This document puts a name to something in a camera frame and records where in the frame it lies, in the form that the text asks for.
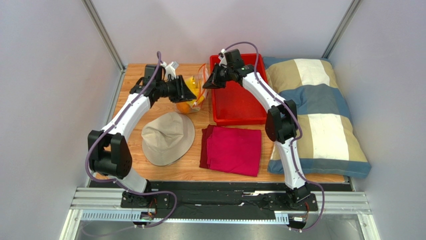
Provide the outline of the clear zip top bag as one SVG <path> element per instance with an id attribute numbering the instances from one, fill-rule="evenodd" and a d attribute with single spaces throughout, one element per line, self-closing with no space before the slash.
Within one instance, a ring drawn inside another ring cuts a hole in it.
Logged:
<path id="1" fill-rule="evenodd" d="M 195 95 L 195 99 L 179 102 L 174 104 L 174 109 L 180 114 L 190 114 L 201 110 L 204 100 L 207 98 L 208 92 L 203 88 L 209 75 L 207 65 L 204 63 L 195 75 L 186 78 L 185 84 L 189 90 Z"/>

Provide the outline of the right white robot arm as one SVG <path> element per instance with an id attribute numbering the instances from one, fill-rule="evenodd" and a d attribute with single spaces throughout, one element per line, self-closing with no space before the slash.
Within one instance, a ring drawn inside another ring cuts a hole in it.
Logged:
<path id="1" fill-rule="evenodd" d="M 306 206 L 305 201 L 311 192 L 297 150 L 297 134 L 302 130 L 295 102 L 276 93 L 260 76 L 256 64 L 243 61 L 238 49 L 223 49 L 218 57 L 220 62 L 214 65 L 203 88 L 223 89 L 227 82 L 233 81 L 250 92 L 262 105 L 266 112 L 265 132 L 279 152 L 287 186 L 285 193 L 280 193 L 276 202 L 294 210 Z"/>

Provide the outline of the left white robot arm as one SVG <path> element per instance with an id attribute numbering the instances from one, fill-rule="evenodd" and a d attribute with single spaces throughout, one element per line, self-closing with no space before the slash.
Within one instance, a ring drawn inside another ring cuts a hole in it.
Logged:
<path id="1" fill-rule="evenodd" d="M 151 183 L 132 167 L 133 158 L 127 143 L 139 120 L 160 98 L 168 98 L 172 103 L 197 98 L 183 76 L 176 74 L 178 66 L 175 61 L 146 65 L 144 76 L 131 88 L 117 115 L 101 130 L 92 130 L 88 134 L 88 153 L 84 164 L 86 173 L 95 182 L 100 182 L 93 176 L 93 173 L 98 173 L 106 177 L 105 183 L 113 182 L 121 186 L 125 202 L 141 207 L 154 202 Z"/>

